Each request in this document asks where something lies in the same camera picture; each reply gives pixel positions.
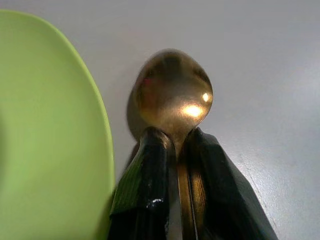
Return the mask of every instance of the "white table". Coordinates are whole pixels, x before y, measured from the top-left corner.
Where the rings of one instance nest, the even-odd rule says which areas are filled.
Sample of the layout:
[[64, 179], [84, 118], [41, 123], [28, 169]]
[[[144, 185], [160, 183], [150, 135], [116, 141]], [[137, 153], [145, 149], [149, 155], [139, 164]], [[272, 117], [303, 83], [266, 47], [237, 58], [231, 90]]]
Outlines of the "white table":
[[38, 15], [75, 45], [108, 112], [117, 179], [137, 142], [127, 104], [140, 67], [164, 48], [191, 55], [215, 92], [200, 127], [250, 181], [279, 240], [320, 239], [320, 1], [0, 0], [0, 8]]

